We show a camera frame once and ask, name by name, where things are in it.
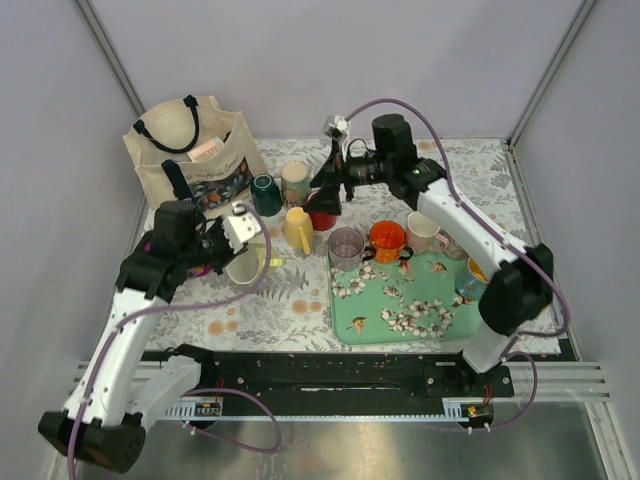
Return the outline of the lime green mug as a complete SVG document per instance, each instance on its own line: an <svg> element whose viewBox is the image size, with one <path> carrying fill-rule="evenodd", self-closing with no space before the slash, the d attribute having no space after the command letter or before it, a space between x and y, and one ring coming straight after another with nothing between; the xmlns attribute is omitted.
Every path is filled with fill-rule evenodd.
<svg viewBox="0 0 640 480"><path fill-rule="evenodd" d="M251 243L247 250L232 260L224 273L238 285L248 285L256 280L266 265L267 249L263 243Z"/></svg>

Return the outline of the lilac mug black handle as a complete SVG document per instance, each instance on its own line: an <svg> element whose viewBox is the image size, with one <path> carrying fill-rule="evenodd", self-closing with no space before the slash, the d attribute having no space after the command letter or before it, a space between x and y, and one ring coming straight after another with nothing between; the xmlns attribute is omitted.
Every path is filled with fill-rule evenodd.
<svg viewBox="0 0 640 480"><path fill-rule="evenodd" d="M365 261L373 260L375 254L375 248L368 246L364 235L354 228L338 228L328 238L329 263L339 271L359 269Z"/></svg>

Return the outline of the orange mug black handle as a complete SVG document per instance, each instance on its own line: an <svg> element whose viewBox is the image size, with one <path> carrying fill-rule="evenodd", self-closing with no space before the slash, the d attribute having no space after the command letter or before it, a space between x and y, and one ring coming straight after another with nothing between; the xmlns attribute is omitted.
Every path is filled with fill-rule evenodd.
<svg viewBox="0 0 640 480"><path fill-rule="evenodd" d="M364 248L364 261L380 264L407 263L414 255L401 225L390 220L376 222L369 231L369 245Z"/></svg>

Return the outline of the small pale pink mug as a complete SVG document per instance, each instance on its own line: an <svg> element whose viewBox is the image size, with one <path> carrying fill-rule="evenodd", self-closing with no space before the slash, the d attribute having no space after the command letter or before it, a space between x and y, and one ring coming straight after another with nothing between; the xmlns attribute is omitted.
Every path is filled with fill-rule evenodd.
<svg viewBox="0 0 640 480"><path fill-rule="evenodd" d="M407 217L406 244L415 255L427 252L443 252L449 246L449 239L441 233L441 228L419 212Z"/></svg>

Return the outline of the blue glazed mug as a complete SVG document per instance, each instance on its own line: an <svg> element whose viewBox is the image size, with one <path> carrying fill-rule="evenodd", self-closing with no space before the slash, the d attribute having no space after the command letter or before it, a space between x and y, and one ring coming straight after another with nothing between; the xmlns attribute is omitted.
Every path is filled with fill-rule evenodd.
<svg viewBox="0 0 640 480"><path fill-rule="evenodd" d="M455 291L465 301L479 301L489 285L489 280L476 261L469 257L466 265L456 275Z"/></svg>

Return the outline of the tall pink floral mug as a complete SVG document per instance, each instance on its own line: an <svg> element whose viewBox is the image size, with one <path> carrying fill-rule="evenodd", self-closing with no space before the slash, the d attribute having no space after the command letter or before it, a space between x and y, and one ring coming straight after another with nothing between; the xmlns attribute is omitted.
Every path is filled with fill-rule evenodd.
<svg viewBox="0 0 640 480"><path fill-rule="evenodd" d="M443 250L443 254L452 260L464 260L469 257L466 250L456 242L448 233L444 232L443 236L447 239L448 243Z"/></svg>

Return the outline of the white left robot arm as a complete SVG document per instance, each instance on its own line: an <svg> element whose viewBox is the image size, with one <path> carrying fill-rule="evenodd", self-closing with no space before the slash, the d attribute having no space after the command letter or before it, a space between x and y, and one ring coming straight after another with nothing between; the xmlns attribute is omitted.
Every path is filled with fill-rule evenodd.
<svg viewBox="0 0 640 480"><path fill-rule="evenodd" d="M181 346L138 393L131 386L150 334L177 310L176 290L200 267L220 274L244 254L263 226L247 205L206 219L189 201L167 201L120 265L107 325L85 373L59 411L45 412L39 433L67 458L68 475L86 462L117 473L138 460L148 431L186 392L205 395L217 372L206 353Z"/></svg>

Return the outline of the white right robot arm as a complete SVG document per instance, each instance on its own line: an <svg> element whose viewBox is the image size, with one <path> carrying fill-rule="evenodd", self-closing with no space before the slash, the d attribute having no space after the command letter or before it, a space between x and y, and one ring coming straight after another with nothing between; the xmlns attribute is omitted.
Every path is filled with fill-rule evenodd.
<svg viewBox="0 0 640 480"><path fill-rule="evenodd" d="M384 184L397 199L443 227L476 262L489 280L479 301L481 323L456 362L455 383L464 394L486 389L519 327L551 304L554 258L544 244L528 246L456 193L450 173L433 159L422 158L411 127L400 114L372 122L374 147L361 156L349 153L348 120L327 119L323 132L331 140L329 156L311 181L316 189L308 212L339 215L339 194L353 199L359 186Z"/></svg>

